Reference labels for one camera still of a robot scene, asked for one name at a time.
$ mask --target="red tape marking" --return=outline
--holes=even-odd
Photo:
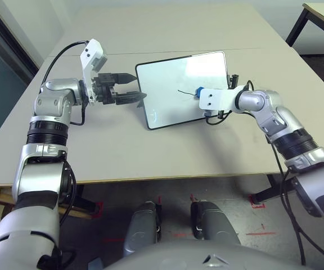
[[[104,202],[103,201],[97,202],[96,205],[98,205],[99,209],[96,214],[91,215],[92,219],[100,218],[102,216],[102,212],[104,210]]]
[[[275,235],[276,232],[251,232],[246,233],[246,235]]]
[[[114,242],[123,242],[124,238],[103,238],[103,243],[114,243]]]
[[[250,201],[251,206],[252,206],[253,209],[266,208],[266,206],[265,206],[264,204],[255,205],[255,204],[253,203],[253,200],[252,200],[252,196],[251,196],[251,195],[248,195],[248,199],[249,199],[249,201]]]

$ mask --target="table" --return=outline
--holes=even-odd
[[[286,39],[289,46],[295,43],[308,20],[324,31],[324,3],[305,3],[302,6],[304,9]]]
[[[108,55],[286,47],[249,4],[136,5],[82,10],[50,56],[92,37]],[[65,55],[80,51],[73,48]]]
[[[257,17],[256,23],[260,20],[259,15],[255,11],[250,13],[253,9],[245,4],[226,5],[224,12],[227,8],[228,14],[238,13],[239,18],[246,16],[249,20],[250,14],[253,14]],[[116,23],[120,19],[117,10],[114,11]],[[85,16],[87,23],[96,18],[86,17],[87,13],[83,11],[79,15],[75,32],[71,34],[71,30],[68,31],[62,37],[63,42],[60,42],[57,47],[69,40],[86,38],[78,28],[81,18]],[[235,32],[236,39],[248,35],[250,25],[253,25],[251,26],[253,29],[257,27],[254,24],[245,24],[244,28],[238,28],[238,32]],[[324,146],[324,101],[321,102],[321,99],[324,99],[324,82],[272,31],[266,22],[261,20],[258,27],[261,35],[265,33],[268,37],[264,44],[257,44],[259,41],[256,39],[251,41],[251,48],[225,48],[229,73],[239,74],[240,83],[251,79],[256,88],[280,92],[285,105],[294,112],[314,139]],[[97,28],[94,30],[95,36],[92,30],[89,31],[88,38],[96,37],[102,41],[98,37],[101,33]],[[219,33],[217,29],[213,31],[215,34]],[[206,50],[202,49],[203,44],[200,43],[198,46],[201,50],[177,51],[182,48],[182,44],[177,44],[173,49],[168,39],[164,44],[168,50],[175,50],[173,52],[142,53],[141,50],[136,49],[137,53],[130,53],[128,50],[134,50],[134,46],[140,48],[137,46],[139,41],[135,40],[137,37],[131,40],[130,44],[123,45],[120,44],[118,36],[114,38],[115,46],[111,43],[112,38],[105,39],[112,50],[118,52],[123,47],[126,49],[124,53],[119,51],[117,54],[109,54],[109,59],[101,72],[134,74],[135,65],[141,62],[220,48],[217,46],[218,43],[211,44],[208,41],[205,44]],[[232,35],[224,42],[226,46],[228,44],[233,46]],[[53,57],[48,57],[45,60],[0,129],[0,186],[10,186],[13,183],[21,147],[26,140],[32,104],[44,72],[52,59]],[[50,78],[81,78],[81,75],[79,57],[72,53],[58,60]],[[115,88],[117,92],[137,89],[137,82],[117,85]],[[73,108],[72,119],[74,121],[80,119],[78,107]],[[68,161],[74,168],[80,184],[278,172],[271,147],[266,143],[254,119],[247,115],[232,114],[223,125],[213,127],[206,125],[204,121],[195,121],[151,131],[146,128],[143,109],[136,108],[136,104],[123,106],[97,104],[87,107],[84,126],[70,127],[67,147],[69,148]]]

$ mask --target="black ribbed joint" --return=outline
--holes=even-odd
[[[51,143],[66,146],[68,126],[54,121],[33,121],[29,123],[27,144]]]
[[[276,139],[273,144],[286,160],[318,147],[312,136],[304,128]]]

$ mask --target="blue clip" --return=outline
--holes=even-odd
[[[199,88],[197,88],[197,90],[196,90],[196,97],[197,98],[200,98],[200,94],[201,94],[202,89],[204,89],[204,87],[202,87],[202,86],[200,86]]]

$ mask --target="white mounting plate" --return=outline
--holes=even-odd
[[[143,103],[149,129],[202,119],[196,90],[228,88],[222,51],[139,64],[136,74],[140,91],[147,94]]]
[[[242,112],[236,108],[235,100],[237,94],[242,91],[244,85],[239,85],[235,89],[208,89],[204,88],[200,93],[199,106],[202,110]]]
[[[104,53],[101,44],[92,38],[85,49],[83,49],[80,59],[82,63],[85,93],[89,103],[94,104],[96,102],[96,95],[92,88],[92,72],[98,72],[102,68],[107,61],[107,55]]]

